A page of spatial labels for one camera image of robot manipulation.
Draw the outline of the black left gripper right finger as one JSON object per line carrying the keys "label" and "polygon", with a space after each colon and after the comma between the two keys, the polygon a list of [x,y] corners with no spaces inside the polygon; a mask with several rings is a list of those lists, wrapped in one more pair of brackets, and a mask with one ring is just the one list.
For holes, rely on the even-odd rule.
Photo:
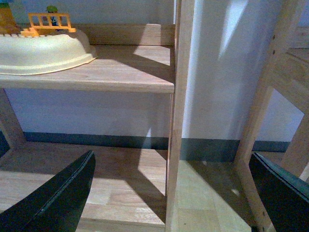
{"label": "black left gripper right finger", "polygon": [[309,230],[309,184],[253,153],[249,168],[258,195],[278,232]]}

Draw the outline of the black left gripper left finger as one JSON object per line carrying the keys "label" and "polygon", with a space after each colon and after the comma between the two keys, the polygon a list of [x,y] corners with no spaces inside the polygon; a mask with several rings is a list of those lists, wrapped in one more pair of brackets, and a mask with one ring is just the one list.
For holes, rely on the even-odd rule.
{"label": "black left gripper left finger", "polygon": [[89,150],[27,197],[0,215],[2,232],[74,232],[96,166]]}

